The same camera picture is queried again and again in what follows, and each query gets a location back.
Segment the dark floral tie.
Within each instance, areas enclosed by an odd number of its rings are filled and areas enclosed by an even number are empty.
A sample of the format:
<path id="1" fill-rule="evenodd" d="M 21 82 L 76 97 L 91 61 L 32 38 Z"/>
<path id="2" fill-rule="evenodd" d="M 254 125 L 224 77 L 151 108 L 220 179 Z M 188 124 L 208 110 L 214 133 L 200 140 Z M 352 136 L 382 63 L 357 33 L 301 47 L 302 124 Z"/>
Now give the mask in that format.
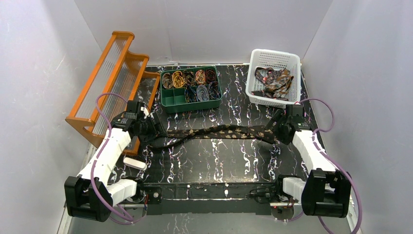
<path id="1" fill-rule="evenodd" d="M 269 144 L 278 141 L 274 133 L 264 125 L 240 126 L 223 124 L 204 129 L 167 130 L 158 138 L 174 138 L 175 142 L 160 145 L 153 140 L 148 147 L 153 150 L 168 149 L 184 143 L 190 139 L 257 139 Z"/>

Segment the white plastic basket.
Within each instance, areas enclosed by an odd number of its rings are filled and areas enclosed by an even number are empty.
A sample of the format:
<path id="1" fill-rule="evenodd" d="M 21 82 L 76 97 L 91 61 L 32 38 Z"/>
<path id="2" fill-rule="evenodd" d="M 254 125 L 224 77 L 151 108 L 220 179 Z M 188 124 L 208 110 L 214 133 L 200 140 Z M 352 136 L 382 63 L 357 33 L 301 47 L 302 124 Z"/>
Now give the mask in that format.
<path id="1" fill-rule="evenodd" d="M 276 74 L 286 69 L 289 71 L 291 85 L 288 92 L 282 98 L 265 96 L 265 84 L 256 75 L 268 76 L 268 69 Z M 251 53 L 250 65 L 246 81 L 246 94 L 249 101 L 254 104 L 285 108 L 287 104 L 294 104 L 300 101 L 301 96 L 301 63 L 299 56 L 287 52 L 273 51 L 267 49 L 255 49 Z"/>

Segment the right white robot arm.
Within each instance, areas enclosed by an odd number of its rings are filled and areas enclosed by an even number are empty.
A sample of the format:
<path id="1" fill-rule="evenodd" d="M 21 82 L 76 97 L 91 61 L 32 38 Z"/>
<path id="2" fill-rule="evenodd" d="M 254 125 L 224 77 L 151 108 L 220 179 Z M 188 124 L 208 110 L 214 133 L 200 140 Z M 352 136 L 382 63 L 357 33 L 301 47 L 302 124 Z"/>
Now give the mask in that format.
<path id="1" fill-rule="evenodd" d="M 305 122 L 304 108 L 289 104 L 284 110 L 277 110 L 264 129 L 279 142 L 292 144 L 298 150 L 309 175 L 306 180 L 279 175 L 273 185 L 251 190 L 248 197 L 258 203 L 270 203 L 284 196 L 291 203 L 300 204 L 305 215 L 346 217 L 352 188 L 350 180 L 324 156 L 317 134 Z"/>

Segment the patterned ties in basket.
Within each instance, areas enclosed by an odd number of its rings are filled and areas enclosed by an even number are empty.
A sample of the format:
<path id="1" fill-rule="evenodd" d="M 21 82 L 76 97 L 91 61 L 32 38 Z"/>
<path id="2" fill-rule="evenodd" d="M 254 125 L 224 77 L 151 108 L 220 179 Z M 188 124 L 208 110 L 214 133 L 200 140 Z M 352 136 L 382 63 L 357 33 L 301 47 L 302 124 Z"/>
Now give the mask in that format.
<path id="1" fill-rule="evenodd" d="M 286 68 L 274 70 L 273 68 L 257 67 L 255 69 L 255 78 L 264 85 L 264 89 L 254 95 L 264 98 L 272 98 L 288 101 L 288 93 L 292 85 L 294 76 Z"/>

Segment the green compartment tray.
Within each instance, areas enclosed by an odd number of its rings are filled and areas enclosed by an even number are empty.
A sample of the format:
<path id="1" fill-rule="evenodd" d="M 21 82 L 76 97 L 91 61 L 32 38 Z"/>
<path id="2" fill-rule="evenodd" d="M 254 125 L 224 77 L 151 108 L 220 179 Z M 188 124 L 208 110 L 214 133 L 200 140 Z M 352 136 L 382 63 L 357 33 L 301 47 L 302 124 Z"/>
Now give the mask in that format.
<path id="1" fill-rule="evenodd" d="M 188 111 L 198 111 L 204 109 L 214 109 L 220 106 L 222 100 L 222 90 L 220 87 L 221 81 L 218 76 L 218 72 L 214 66 L 204 66 L 204 67 L 192 67 L 192 68 L 184 68 L 184 69 L 175 69 L 164 71 L 161 73 L 161 78 L 163 73 L 171 73 L 171 75 L 175 71 L 181 71 L 183 73 L 184 70 L 192 71 L 195 75 L 196 71 L 203 69 L 206 71 L 207 69 L 213 69 L 217 75 L 217 81 L 219 83 L 219 89 L 221 93 L 221 97 L 216 100 L 209 100 L 204 102 L 194 102 L 194 103 L 186 103 L 184 91 L 187 85 L 184 85 L 182 88 L 171 88 L 171 89 L 164 89 L 161 82 L 160 94 L 161 94 L 161 104 L 164 107 L 167 113 L 181 113 L 181 112 L 188 112 Z"/>

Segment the orange wooden rack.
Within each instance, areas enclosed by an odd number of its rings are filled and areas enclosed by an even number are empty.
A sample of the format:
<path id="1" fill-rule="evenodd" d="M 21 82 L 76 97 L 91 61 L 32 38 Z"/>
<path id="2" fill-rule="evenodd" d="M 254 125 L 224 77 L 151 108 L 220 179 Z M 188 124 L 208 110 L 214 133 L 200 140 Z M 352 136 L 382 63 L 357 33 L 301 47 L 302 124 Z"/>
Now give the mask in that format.
<path id="1" fill-rule="evenodd" d="M 129 51 L 135 35 L 114 31 L 65 118 L 94 147 L 102 143 L 107 125 L 126 109 L 123 100 L 140 100 L 152 107 L 160 84 L 160 74 L 146 71 L 149 56 Z"/>

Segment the white oblong object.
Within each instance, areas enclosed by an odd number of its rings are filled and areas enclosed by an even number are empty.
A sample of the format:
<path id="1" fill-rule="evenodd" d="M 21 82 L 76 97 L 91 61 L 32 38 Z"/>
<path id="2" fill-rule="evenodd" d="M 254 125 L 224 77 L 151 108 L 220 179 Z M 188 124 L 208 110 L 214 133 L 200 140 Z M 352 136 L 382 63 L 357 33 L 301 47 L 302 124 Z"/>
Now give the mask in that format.
<path id="1" fill-rule="evenodd" d="M 125 157 L 123 159 L 123 163 L 129 167 L 132 167 L 132 168 L 135 168 L 141 171 L 145 171 L 148 168 L 146 163 L 130 158 L 130 157 Z"/>

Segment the dark multicolour rolled tie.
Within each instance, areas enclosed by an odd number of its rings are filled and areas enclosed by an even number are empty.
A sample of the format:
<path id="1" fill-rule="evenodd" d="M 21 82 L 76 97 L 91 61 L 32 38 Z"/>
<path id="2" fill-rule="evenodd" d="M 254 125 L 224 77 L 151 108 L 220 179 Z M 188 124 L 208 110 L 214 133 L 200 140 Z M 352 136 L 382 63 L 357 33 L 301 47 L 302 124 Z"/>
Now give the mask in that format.
<path id="1" fill-rule="evenodd" d="M 187 86 L 184 91 L 186 103 L 194 103 L 198 101 L 196 88 Z"/>

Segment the yellow rolled tie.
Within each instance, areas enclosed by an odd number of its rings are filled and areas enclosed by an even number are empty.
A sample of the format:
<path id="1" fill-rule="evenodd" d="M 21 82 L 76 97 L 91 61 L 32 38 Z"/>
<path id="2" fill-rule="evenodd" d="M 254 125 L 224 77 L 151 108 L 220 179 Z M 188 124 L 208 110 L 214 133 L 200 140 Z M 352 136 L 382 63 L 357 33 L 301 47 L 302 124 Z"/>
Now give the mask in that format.
<path id="1" fill-rule="evenodd" d="M 172 74 L 172 85 L 174 88 L 182 88 L 185 85 L 185 79 L 181 71 L 175 71 Z"/>

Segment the dark brown rolled tie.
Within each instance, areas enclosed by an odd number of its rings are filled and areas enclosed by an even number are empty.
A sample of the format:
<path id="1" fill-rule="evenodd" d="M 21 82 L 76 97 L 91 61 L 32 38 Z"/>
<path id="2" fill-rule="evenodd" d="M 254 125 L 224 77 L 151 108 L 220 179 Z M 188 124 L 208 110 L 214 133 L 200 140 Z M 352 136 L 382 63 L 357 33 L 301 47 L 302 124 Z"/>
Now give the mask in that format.
<path id="1" fill-rule="evenodd" d="M 185 85 L 187 85 L 187 86 L 195 86 L 196 85 L 195 75 L 192 71 L 184 70 L 183 75 L 184 75 Z"/>

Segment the dark blue rolled tie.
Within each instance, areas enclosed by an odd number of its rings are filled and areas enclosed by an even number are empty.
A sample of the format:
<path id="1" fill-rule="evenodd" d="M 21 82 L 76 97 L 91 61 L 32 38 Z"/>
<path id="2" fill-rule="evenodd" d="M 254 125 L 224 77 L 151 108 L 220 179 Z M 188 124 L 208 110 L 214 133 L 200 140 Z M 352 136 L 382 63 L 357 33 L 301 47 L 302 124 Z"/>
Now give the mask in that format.
<path id="1" fill-rule="evenodd" d="M 208 85 L 208 94 L 210 100 L 216 100 L 221 97 L 218 81 L 213 81 Z"/>

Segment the orange rolled tie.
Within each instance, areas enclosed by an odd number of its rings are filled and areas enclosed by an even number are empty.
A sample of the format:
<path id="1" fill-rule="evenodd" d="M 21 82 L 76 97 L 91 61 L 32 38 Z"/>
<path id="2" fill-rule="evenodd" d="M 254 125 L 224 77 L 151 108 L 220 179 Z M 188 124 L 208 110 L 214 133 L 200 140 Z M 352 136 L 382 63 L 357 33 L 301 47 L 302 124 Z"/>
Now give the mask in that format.
<path id="1" fill-rule="evenodd" d="M 203 69 L 196 71 L 195 73 L 195 82 L 197 85 L 205 85 L 206 84 L 206 74 Z"/>

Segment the dark red rolled tie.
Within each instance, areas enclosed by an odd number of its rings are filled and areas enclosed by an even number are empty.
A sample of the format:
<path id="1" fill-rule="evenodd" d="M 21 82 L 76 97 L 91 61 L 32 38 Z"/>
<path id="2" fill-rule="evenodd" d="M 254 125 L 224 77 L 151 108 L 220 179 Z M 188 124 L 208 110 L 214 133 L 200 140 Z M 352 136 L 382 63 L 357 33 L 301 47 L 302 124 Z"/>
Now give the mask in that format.
<path id="1" fill-rule="evenodd" d="M 212 82 L 215 82 L 217 80 L 217 75 L 215 70 L 213 69 L 207 69 L 206 72 L 206 82 L 207 84 L 210 84 Z"/>

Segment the black base bar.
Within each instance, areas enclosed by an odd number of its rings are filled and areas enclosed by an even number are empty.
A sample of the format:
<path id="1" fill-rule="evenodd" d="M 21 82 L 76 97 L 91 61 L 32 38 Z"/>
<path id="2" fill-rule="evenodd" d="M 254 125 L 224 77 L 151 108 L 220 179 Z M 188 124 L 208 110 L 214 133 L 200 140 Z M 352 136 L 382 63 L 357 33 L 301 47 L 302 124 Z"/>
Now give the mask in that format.
<path id="1" fill-rule="evenodd" d="M 254 213 L 269 215 L 279 196 L 271 182 L 143 183 L 149 215 Z"/>

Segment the aluminium rail frame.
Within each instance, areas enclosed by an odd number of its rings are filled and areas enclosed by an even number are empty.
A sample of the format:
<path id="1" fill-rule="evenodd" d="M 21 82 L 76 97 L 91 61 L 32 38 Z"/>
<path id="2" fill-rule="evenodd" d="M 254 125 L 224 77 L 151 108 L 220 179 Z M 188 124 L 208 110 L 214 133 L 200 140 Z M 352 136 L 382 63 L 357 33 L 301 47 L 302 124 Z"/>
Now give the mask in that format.
<path id="1" fill-rule="evenodd" d="M 140 172 L 119 160 L 109 177 L 141 176 L 145 183 L 241 183 L 273 182 L 278 175 L 307 177 L 307 169 L 293 146 L 271 145 L 256 140 L 193 139 L 163 152 L 139 149 L 139 160 L 148 169 Z M 296 205 L 284 211 L 285 218 L 254 213 L 161 214 L 143 216 L 142 208 L 129 209 L 137 220 L 121 225 L 116 215 L 98 222 L 63 214 L 60 234 L 349 234 L 357 223 L 357 211 L 350 206 L 345 218 L 307 216 Z"/>

